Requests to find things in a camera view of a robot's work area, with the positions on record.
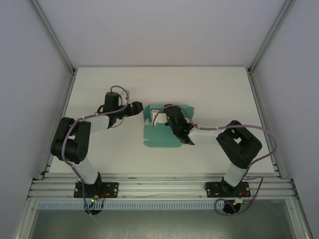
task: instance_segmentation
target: white tabletop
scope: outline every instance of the white tabletop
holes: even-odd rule
[[[130,91],[131,102],[187,104],[194,107],[199,125],[224,126],[232,120],[261,125],[244,67],[100,67],[79,68],[67,107],[67,117],[90,115],[104,103],[113,85]],[[90,137],[88,157],[100,173],[147,175],[198,175],[225,173],[230,163],[216,145],[183,145],[151,148],[143,141],[143,114],[125,118],[117,128]],[[262,131],[249,129],[262,143],[258,156],[268,153]],[[54,158],[50,173],[70,173],[64,162]],[[274,172],[266,158],[252,173]]]

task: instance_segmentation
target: glass panel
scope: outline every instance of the glass panel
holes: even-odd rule
[[[293,239],[284,200],[256,201],[246,213],[212,210],[38,210],[29,239]]]

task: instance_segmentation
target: robotic arm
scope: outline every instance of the robotic arm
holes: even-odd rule
[[[119,94],[116,92],[108,92],[105,96],[104,104],[99,107],[102,110],[99,113],[108,113],[120,110],[126,105],[126,94]],[[81,181],[85,183],[82,187],[82,182],[78,181],[75,185],[75,198],[82,197],[83,188],[84,194],[87,198],[93,198],[92,202],[95,203],[97,199],[103,195],[104,197],[117,197],[117,183],[103,183],[100,173],[90,163],[87,153],[89,147],[90,135],[103,130],[111,128],[117,119],[124,117],[131,117],[139,114],[143,110],[141,102],[133,102],[128,104],[122,111],[114,114],[97,115],[94,118],[80,121],[72,130],[67,139],[64,155],[68,162],[75,168]],[[56,156],[59,160],[62,159],[62,145],[66,138],[67,132],[74,124],[75,119],[64,117],[61,119],[56,134],[51,145],[51,154]]]
[[[239,197],[242,191],[250,196],[248,183],[242,182],[242,179],[262,144],[248,129],[241,127],[211,131],[196,128],[186,121],[180,108],[175,106],[164,109],[163,114],[166,114],[166,125],[170,126],[180,142],[189,145],[219,143],[230,159],[231,163],[222,181],[206,184],[209,197]],[[241,123],[233,120],[229,125]]]

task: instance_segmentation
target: white wall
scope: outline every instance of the white wall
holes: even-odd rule
[[[0,232],[12,238],[69,72],[27,0],[0,1]]]
[[[285,0],[39,2],[75,67],[248,67]]]
[[[296,1],[257,81],[315,238],[319,238],[319,1]]]

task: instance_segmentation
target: cable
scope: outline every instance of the cable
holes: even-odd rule
[[[111,92],[112,92],[112,90],[113,90],[114,88],[120,88],[120,89],[122,89],[122,90],[125,92],[126,97],[127,97],[126,104],[125,104],[122,108],[120,108],[120,109],[118,109],[118,110],[115,110],[115,111],[106,112],[106,113],[100,113],[100,114],[99,114],[99,113],[96,113],[96,114],[93,114],[93,115],[83,116],[83,117],[81,117],[81,118],[78,118],[78,119],[71,125],[69,131],[67,132],[67,134],[66,134],[66,136],[65,136],[65,138],[64,138],[63,144],[62,144],[62,152],[61,152],[62,159],[63,159],[63,161],[64,161],[67,165],[69,165],[69,166],[72,168],[73,172],[76,174],[76,176],[78,176],[78,178],[80,179],[80,181],[81,181],[81,183],[82,183],[82,195],[83,195],[84,206],[85,206],[85,209],[87,210],[87,212],[88,212],[89,215],[92,215],[92,213],[91,213],[91,211],[90,211],[90,209],[89,209],[89,207],[88,207],[88,204],[86,203],[86,200],[85,200],[85,182],[84,182],[84,180],[83,180],[81,174],[80,174],[80,173],[77,171],[77,169],[74,167],[74,165],[72,165],[72,163],[70,163],[70,162],[65,158],[65,146],[66,146],[66,142],[67,142],[67,140],[68,140],[68,138],[69,138],[69,136],[70,136],[72,130],[74,129],[74,127],[76,126],[76,124],[77,124],[78,122],[83,121],[83,120],[87,120],[87,119],[91,119],[91,118],[94,118],[94,117],[96,117],[96,116],[107,116],[107,115],[109,115],[109,114],[118,113],[118,112],[123,111],[123,110],[128,106],[129,100],[130,100],[130,95],[129,95],[128,91],[125,90],[122,86],[112,86],[112,87],[111,87]]]
[[[278,143],[277,143],[277,140],[276,140],[275,136],[274,136],[269,130],[267,130],[267,129],[265,129],[265,128],[262,128],[262,127],[256,126],[256,125],[249,125],[249,124],[226,125],[226,126],[222,126],[222,127],[199,127],[198,125],[196,125],[196,124],[193,122],[193,120],[191,119],[191,117],[190,117],[190,115],[188,114],[188,112],[187,112],[183,107],[178,106],[178,105],[168,105],[168,106],[164,106],[162,109],[160,109],[160,110],[157,112],[157,114],[154,116],[152,126],[155,126],[155,125],[154,125],[154,122],[156,122],[155,120],[156,120],[157,116],[158,116],[163,110],[165,110],[165,109],[167,109],[167,108],[170,108],[170,107],[178,107],[178,108],[180,108],[181,110],[183,110],[184,113],[187,115],[187,117],[188,117],[188,119],[189,119],[189,122],[190,122],[195,128],[197,128],[197,129],[209,130],[209,131],[216,131],[216,130],[227,129],[227,128],[256,128],[256,129],[262,130],[263,132],[267,133],[267,134],[272,138],[272,140],[274,141],[274,145],[275,145],[275,146],[274,146],[274,149],[273,149],[270,153],[267,153],[267,154],[265,154],[264,156],[261,156],[261,157],[257,158],[256,160],[252,161],[252,162],[248,165],[248,167],[247,167],[247,169],[246,169],[246,172],[245,172],[245,174],[243,175],[243,179],[244,179],[244,180],[247,180],[247,181],[253,180],[253,179],[257,179],[257,178],[260,178],[260,179],[261,179],[261,180],[260,180],[260,184],[259,184],[259,186],[258,186],[258,188],[257,188],[256,193],[255,193],[255,196],[254,196],[253,199],[250,201],[249,205],[248,205],[243,211],[241,211],[241,212],[239,212],[239,213],[235,213],[235,214],[223,214],[223,213],[220,213],[219,211],[217,211],[217,209],[216,209],[216,208],[217,208],[217,207],[216,207],[216,206],[217,206],[217,203],[218,203],[219,201],[224,201],[224,202],[226,202],[227,204],[229,204],[229,205],[232,207],[232,209],[234,210],[234,212],[235,212],[236,210],[235,210],[235,208],[233,207],[233,205],[232,205],[228,200],[225,200],[225,199],[221,199],[221,198],[220,198],[220,199],[217,199],[217,200],[215,201],[215,204],[214,204],[214,208],[215,208],[216,212],[217,212],[218,214],[220,214],[220,215],[224,215],[224,216],[226,216],[226,215],[234,215],[234,216],[235,216],[235,215],[239,215],[239,214],[242,214],[242,213],[246,212],[246,211],[251,207],[251,205],[254,203],[254,201],[255,201],[255,199],[256,199],[256,197],[257,197],[257,194],[258,194],[258,192],[259,192],[259,189],[260,189],[260,187],[261,187],[261,184],[263,183],[264,178],[261,177],[261,176],[249,177],[249,178],[245,178],[245,177],[246,177],[246,175],[247,175],[249,169],[251,168],[251,166],[252,166],[253,164],[259,162],[260,160],[262,160],[262,159],[264,159],[264,158],[267,158],[268,156],[273,155],[273,154],[276,152],[276,150],[277,150],[277,148],[278,148]]]
[[[121,121],[118,125],[116,125],[116,126],[112,126],[111,128],[119,127],[119,126],[123,123],[123,121],[124,121],[124,119],[122,119],[122,121]]]
[[[156,197],[156,196],[192,196],[192,194],[169,194],[169,193],[161,193],[161,194],[154,194],[154,195],[146,195],[146,196],[134,196],[134,195],[127,195],[127,194],[121,194],[122,196],[126,197],[134,197],[134,198],[148,198],[148,197]]]
[[[240,199],[242,199],[243,198],[243,194],[245,194],[247,196],[247,198],[248,198],[248,202],[250,201],[248,193],[243,192],[243,191],[241,191],[241,189],[239,189],[239,194],[241,195]]]
[[[98,109],[97,109],[97,111],[96,111],[96,113],[100,113],[100,110],[103,108],[103,106],[104,106],[104,105],[99,106]]]
[[[122,103],[123,103],[122,96],[120,96],[120,98],[121,98],[121,103],[120,103],[120,105],[122,105]],[[104,106],[104,105],[99,106],[98,109],[97,109],[97,111],[96,111],[96,113],[101,113],[101,109],[103,108],[103,106]]]
[[[102,201],[102,205],[101,205],[102,209],[104,208],[104,201],[105,201],[106,195],[107,195],[107,192],[106,192],[106,189],[104,189],[104,195],[100,195],[100,197],[104,197]]]

